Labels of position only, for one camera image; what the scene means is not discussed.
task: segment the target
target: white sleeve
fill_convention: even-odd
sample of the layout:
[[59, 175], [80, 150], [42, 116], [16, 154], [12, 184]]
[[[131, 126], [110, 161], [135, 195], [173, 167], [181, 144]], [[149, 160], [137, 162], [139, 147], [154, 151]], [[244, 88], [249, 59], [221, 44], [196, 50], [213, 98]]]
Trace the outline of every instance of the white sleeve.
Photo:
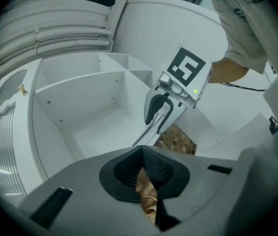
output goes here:
[[232, 0], [212, 0], [223, 27], [228, 49], [225, 57], [233, 60], [242, 67], [263, 73], [267, 55], [250, 27], [244, 13], [232, 7]]

